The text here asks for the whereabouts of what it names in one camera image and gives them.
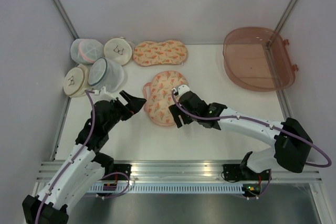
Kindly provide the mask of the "floral mesh laundry bag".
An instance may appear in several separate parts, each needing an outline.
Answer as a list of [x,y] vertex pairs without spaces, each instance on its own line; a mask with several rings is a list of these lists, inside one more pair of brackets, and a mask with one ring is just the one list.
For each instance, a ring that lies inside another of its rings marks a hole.
[[159,126],[175,124],[169,106],[174,104],[172,89],[181,84],[188,85],[187,79],[178,71],[168,70],[156,74],[151,82],[144,85],[144,110],[153,123]]

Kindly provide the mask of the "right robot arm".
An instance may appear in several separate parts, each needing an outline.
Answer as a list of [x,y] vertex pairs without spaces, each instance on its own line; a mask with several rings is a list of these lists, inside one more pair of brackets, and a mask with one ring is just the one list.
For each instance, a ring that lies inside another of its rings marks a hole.
[[259,152],[248,152],[238,164],[241,176],[253,180],[266,170],[281,167],[301,173],[311,150],[312,140],[293,119],[284,122],[250,118],[224,104],[207,104],[192,91],[172,90],[173,105],[169,111],[178,128],[197,122],[207,129],[233,131],[268,145]]

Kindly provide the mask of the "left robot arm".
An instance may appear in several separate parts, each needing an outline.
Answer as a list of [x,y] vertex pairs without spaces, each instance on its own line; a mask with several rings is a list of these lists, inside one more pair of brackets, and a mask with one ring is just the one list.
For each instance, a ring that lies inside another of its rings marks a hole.
[[90,105],[90,118],[79,132],[69,156],[47,185],[36,195],[23,200],[26,223],[67,223],[70,213],[99,180],[114,176],[114,159],[101,153],[109,139],[109,132],[120,121],[137,114],[145,105],[145,98],[137,98],[121,91],[126,100],[99,91],[101,99],[94,102],[92,91],[85,92]]

